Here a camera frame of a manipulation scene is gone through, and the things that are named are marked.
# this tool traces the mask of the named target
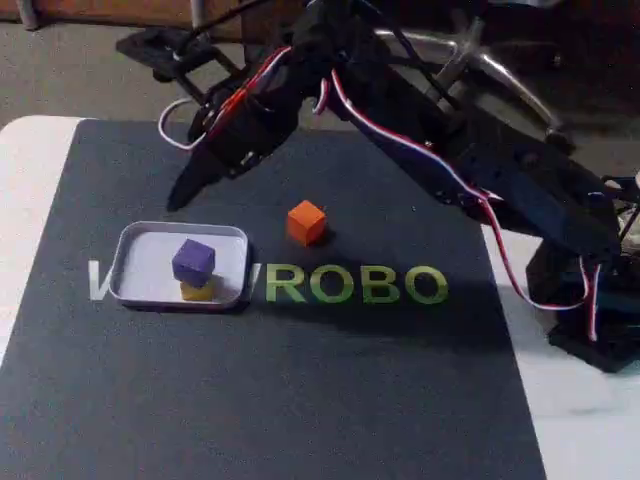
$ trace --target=black wire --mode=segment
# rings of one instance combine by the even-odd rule
[[[184,54],[184,51],[189,46],[191,42],[193,42],[196,38],[202,35],[207,30],[212,29],[222,23],[228,22],[229,20],[234,19],[238,15],[243,14],[244,12],[251,10],[253,8],[259,7],[265,3],[268,3],[272,0],[253,0],[251,2],[246,2],[240,5],[239,7],[232,8],[224,15],[216,18],[215,20],[211,20],[210,22],[204,23],[197,28],[194,28],[178,45],[178,48],[175,50],[175,54],[180,56]]]
[[[620,241],[625,239],[625,237],[629,233],[629,230],[631,230],[631,227],[633,226],[635,221],[638,219],[638,216],[640,216],[640,205],[636,207],[636,211],[633,212],[633,214],[631,215],[631,218],[629,218],[629,221],[622,229],[622,232],[620,233]]]
[[[193,42],[196,38],[198,38],[200,35],[202,35],[204,32],[206,32],[207,30],[210,30],[213,27],[220,25],[222,23],[228,22],[229,20],[232,20],[238,15],[241,15],[242,13],[248,10],[259,7],[260,5],[263,5],[270,1],[272,0],[253,0],[250,2],[243,3],[239,7],[229,10],[227,13],[216,18],[215,20],[212,20],[203,25],[200,25],[199,27],[189,32],[189,34],[180,42],[180,44],[178,45],[178,48],[176,48],[175,50],[175,54],[177,56],[183,55],[184,51],[189,46],[189,44]],[[420,73],[422,73],[422,75],[427,79],[427,81],[431,84],[431,86],[436,89],[438,94],[443,99],[445,99],[454,109],[459,110],[460,102],[458,102],[455,98],[453,98],[449,94],[449,92],[447,92],[447,90],[442,85],[440,85],[440,83],[433,77],[433,75],[431,74],[431,72],[427,67],[426,62],[422,60],[422,58],[420,58],[420,55],[418,55],[418,52],[416,52],[416,50],[413,48],[413,45],[411,45],[411,42],[407,39],[404,33],[402,33],[402,29],[372,3],[369,3],[367,0],[357,0],[357,1],[362,5],[364,5],[365,7],[367,7],[369,10],[371,10],[381,20],[381,22],[389,30],[391,30],[393,35],[398,39],[400,44],[406,50],[407,55],[409,56],[413,66],[416,69],[418,69]]]
[[[459,110],[460,102],[458,102],[458,100],[453,98],[449,94],[449,92],[447,92],[446,89],[442,85],[440,85],[440,83],[433,77],[433,75],[431,74],[431,72],[427,67],[427,63],[424,60],[422,60],[422,58],[420,58],[420,55],[418,55],[418,52],[416,52],[415,48],[413,48],[413,45],[411,45],[411,42],[409,41],[409,39],[407,39],[405,34],[402,33],[402,29],[398,26],[398,24],[396,24],[393,20],[388,18],[378,7],[376,7],[372,3],[369,3],[367,0],[358,0],[358,2],[366,6],[373,13],[375,13],[377,17],[380,18],[381,22],[389,30],[391,30],[393,35],[398,39],[398,41],[400,42],[400,45],[404,47],[404,49],[407,52],[407,55],[409,55],[409,58],[414,64],[415,68],[420,70],[420,73],[424,75],[424,77],[431,84],[431,86],[436,89],[436,91],[440,94],[440,96],[444,98],[447,101],[447,103],[449,103],[449,105],[451,105],[456,110]]]

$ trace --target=robotic arm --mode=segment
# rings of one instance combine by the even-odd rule
[[[169,210],[185,206],[219,178],[255,167],[296,130],[303,101],[317,96],[314,113],[330,108],[352,122],[436,200],[493,228],[516,292],[538,308],[562,312],[552,343],[607,371],[634,360],[640,352],[634,333],[640,325],[640,302],[634,300],[640,272],[637,260],[621,252],[616,204],[638,204],[635,184],[608,187],[554,147],[481,109],[461,106],[439,89],[391,25],[412,65],[449,104],[445,112],[391,68],[391,52],[372,27],[376,16],[366,0],[312,0],[259,62],[238,69],[221,61],[230,76],[206,94],[186,73],[223,56],[215,46],[194,41],[200,32],[151,30],[120,42],[121,52],[153,68],[156,79],[178,81],[201,105],[189,130],[191,143],[167,137],[192,152]],[[179,105],[162,115],[163,136],[166,117]],[[527,269],[531,298],[510,270],[501,228],[544,239]],[[611,300],[620,295],[623,311]],[[599,317],[607,321],[598,324],[598,302],[605,299]]]

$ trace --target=metal chair leg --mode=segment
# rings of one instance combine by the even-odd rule
[[[198,28],[205,22],[204,0],[191,0],[191,25]]]
[[[38,29],[38,17],[33,9],[32,0],[16,0],[18,5],[18,12],[20,12],[20,20],[24,25],[24,28],[32,31]]]
[[[490,53],[478,52],[478,55],[473,58],[473,66],[518,95],[544,120],[551,131],[562,129],[564,123],[560,117],[530,87],[520,81],[511,70],[493,58]]]
[[[511,70],[496,60],[489,49],[479,44],[482,26],[481,20],[476,19],[468,32],[457,36],[419,31],[405,31],[404,33],[423,60],[436,65],[444,65],[437,78],[443,81],[445,87],[451,86],[458,80],[467,67],[480,70],[517,94],[536,112],[547,124],[547,137],[553,143],[557,142],[561,147],[563,143],[571,144],[571,140],[563,132],[564,122],[554,110],[543,102],[530,87],[519,80]],[[376,34],[384,39],[394,52],[399,51],[399,45],[391,31],[378,29]]]

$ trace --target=orange cube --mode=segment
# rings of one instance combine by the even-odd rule
[[[305,200],[289,212],[287,232],[306,247],[322,236],[326,224],[324,212]]]

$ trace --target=chair wheel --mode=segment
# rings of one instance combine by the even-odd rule
[[[575,143],[573,143],[573,140],[567,133],[554,128],[547,130],[545,142],[548,145],[556,147],[565,155],[571,155],[576,149]]]
[[[161,73],[156,72],[155,70],[153,71],[153,78],[154,80],[160,83],[171,83],[173,81],[172,78],[169,78],[166,75],[162,75]]]

